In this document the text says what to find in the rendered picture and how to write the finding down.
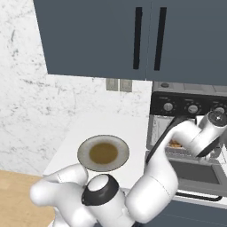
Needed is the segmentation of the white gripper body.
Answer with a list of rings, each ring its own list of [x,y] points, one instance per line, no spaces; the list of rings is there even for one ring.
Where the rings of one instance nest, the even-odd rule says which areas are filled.
[[[213,149],[213,150],[206,156],[206,158],[207,158],[208,160],[216,160],[216,159],[220,156],[221,151],[222,151],[221,147],[220,147],[220,146],[217,146],[215,149]]]

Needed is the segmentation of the toaster oven glass door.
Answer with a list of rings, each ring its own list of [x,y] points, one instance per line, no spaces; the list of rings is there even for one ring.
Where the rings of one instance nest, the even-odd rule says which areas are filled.
[[[227,174],[218,160],[199,162],[168,157],[179,180],[178,192],[227,198]]]

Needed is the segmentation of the metal toaster oven rack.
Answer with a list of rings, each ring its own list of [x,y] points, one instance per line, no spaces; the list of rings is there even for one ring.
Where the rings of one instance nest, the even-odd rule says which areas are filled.
[[[193,161],[208,161],[214,162],[215,160],[208,160],[205,157],[195,157],[183,147],[167,147],[165,149],[166,155],[173,160],[193,160]]]

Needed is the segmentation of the black and silver toaster oven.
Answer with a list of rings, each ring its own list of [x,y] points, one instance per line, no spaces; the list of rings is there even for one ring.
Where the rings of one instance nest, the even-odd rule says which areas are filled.
[[[163,106],[171,103],[173,109],[165,111]],[[189,113],[188,107],[196,105],[197,113]],[[189,83],[154,82],[152,86],[151,105],[148,123],[146,147],[151,150],[176,116],[184,116],[194,124],[202,127],[205,124],[204,115],[214,111],[217,107],[223,107],[227,117],[227,87],[200,85]],[[224,165],[223,170],[227,174],[227,130],[218,140],[211,144],[211,151],[220,146],[222,153],[217,159]]]

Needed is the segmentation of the dark blue cupboard door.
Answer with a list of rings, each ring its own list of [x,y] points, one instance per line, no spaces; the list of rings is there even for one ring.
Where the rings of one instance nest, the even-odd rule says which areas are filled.
[[[49,74],[144,80],[151,0],[34,0]],[[135,10],[143,9],[139,69]]]
[[[167,15],[154,71],[161,7]],[[149,80],[227,85],[227,0],[152,0],[151,10]]]

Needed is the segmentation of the dark blue base cupboard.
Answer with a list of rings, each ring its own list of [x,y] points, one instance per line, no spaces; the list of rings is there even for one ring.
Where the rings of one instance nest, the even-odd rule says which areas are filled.
[[[143,227],[227,227],[227,209],[172,201]]]

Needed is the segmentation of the grey plate with brown centre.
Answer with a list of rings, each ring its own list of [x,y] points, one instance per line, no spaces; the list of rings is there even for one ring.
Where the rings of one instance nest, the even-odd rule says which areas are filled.
[[[127,162],[129,146],[119,137],[97,135],[82,142],[78,148],[77,159],[89,170],[109,172]]]

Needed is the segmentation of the grey wall socket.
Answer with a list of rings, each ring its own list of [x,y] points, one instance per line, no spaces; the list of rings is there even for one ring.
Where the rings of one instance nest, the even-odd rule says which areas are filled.
[[[106,89],[111,91],[117,91],[118,90],[118,80],[117,79],[106,79]]]
[[[120,91],[131,92],[132,91],[132,81],[120,79]]]

